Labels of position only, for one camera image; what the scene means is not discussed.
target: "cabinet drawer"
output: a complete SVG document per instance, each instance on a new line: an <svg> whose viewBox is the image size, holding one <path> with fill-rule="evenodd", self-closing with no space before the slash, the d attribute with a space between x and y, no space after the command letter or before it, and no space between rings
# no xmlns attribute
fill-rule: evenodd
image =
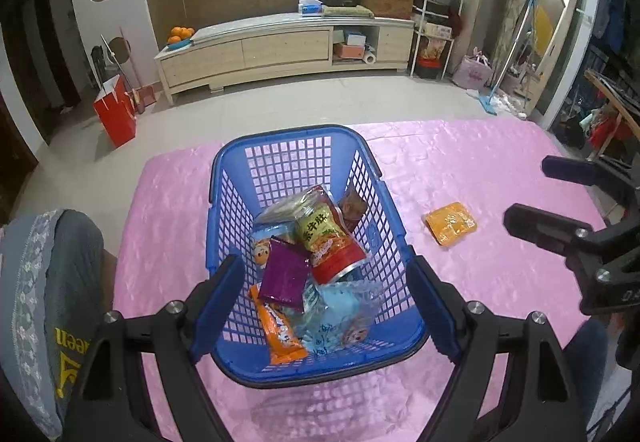
<svg viewBox="0 0 640 442"><path fill-rule="evenodd" d="M409 60L411 41L414 38L413 28L380 28L378 39L378 61L404 63Z"/></svg>
<svg viewBox="0 0 640 442"><path fill-rule="evenodd" d="M246 68L329 59L329 31L289 32L242 40Z"/></svg>
<svg viewBox="0 0 640 442"><path fill-rule="evenodd" d="M239 40L190 50L162 61L162 70L169 86L243 68L242 45Z"/></svg>

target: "paper roll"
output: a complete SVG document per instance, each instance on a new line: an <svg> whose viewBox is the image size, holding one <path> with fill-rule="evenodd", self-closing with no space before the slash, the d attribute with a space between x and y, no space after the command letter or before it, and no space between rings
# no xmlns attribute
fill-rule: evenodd
<svg viewBox="0 0 640 442"><path fill-rule="evenodd" d="M364 57L362 58L362 60L367 64L367 65L372 65L376 62L376 55L371 52L370 50L367 50L364 53Z"/></svg>

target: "pink mat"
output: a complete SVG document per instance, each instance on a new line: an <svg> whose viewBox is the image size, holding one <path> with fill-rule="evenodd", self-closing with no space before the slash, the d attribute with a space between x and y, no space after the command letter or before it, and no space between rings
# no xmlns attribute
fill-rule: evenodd
<svg viewBox="0 0 640 442"><path fill-rule="evenodd" d="M584 320L580 294L562 258L508 236L502 213L514 202L604 226L585 189L550 180L540 161L558 154L535 124L509 118L364 124L367 139L407 231L406 240L467 300L494 313L548 314L562 345ZM151 314L184 299L207 277L204 263L211 163L222 143L149 160L124 229L115 307L125 317ZM478 230L439 247L420 216L454 201ZM162 434L178 441L153 356L145 356ZM412 358L376 372L288 390L250 390L226 378L211 358L198 371L234 440L414 442L452 366L430 341ZM497 403L504 360L496 364L484 410Z"/></svg>

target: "purple snack package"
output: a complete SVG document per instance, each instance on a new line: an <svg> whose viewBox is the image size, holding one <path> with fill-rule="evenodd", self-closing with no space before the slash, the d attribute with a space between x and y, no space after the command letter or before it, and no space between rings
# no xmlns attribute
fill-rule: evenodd
<svg viewBox="0 0 640 442"><path fill-rule="evenodd" d="M258 299L304 311L302 291L311 271L310 253L275 236L269 241L269 249Z"/></svg>

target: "blue plate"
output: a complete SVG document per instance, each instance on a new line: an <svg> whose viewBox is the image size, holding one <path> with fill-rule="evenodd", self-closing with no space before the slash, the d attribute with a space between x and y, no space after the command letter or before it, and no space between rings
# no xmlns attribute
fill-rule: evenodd
<svg viewBox="0 0 640 442"><path fill-rule="evenodd" d="M178 43L171 43L167 45L167 49L169 50L178 50L178 48L186 47L191 44L191 39L183 39L182 41L178 41Z"/></svg>

